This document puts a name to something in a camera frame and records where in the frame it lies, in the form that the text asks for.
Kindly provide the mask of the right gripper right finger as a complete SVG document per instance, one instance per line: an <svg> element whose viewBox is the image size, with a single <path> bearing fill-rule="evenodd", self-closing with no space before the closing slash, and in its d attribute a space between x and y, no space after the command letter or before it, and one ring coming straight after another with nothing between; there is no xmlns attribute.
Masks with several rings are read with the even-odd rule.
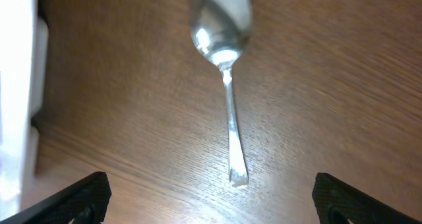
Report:
<svg viewBox="0 0 422 224"><path fill-rule="evenodd" d="M421 224L328 173L318 173L312 191L320 224Z"/></svg>

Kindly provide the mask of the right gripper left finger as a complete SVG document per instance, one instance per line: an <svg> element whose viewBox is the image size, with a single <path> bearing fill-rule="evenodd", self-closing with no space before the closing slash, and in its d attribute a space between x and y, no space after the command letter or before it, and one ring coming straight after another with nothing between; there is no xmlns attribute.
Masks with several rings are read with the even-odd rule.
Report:
<svg viewBox="0 0 422 224"><path fill-rule="evenodd" d="M105 220L111 198L107 174L97 171L1 221L1 224L80 223Z"/></svg>

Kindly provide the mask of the large metal spoon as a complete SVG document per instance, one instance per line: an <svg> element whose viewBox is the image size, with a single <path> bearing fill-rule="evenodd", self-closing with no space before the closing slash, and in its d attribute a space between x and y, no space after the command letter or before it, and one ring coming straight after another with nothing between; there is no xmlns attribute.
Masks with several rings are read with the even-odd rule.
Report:
<svg viewBox="0 0 422 224"><path fill-rule="evenodd" d="M233 92L233 65L242 56L253 28L251 0L191 0L191 38L196 50L222 74L229 136L229 183L243 187L249 176Z"/></svg>

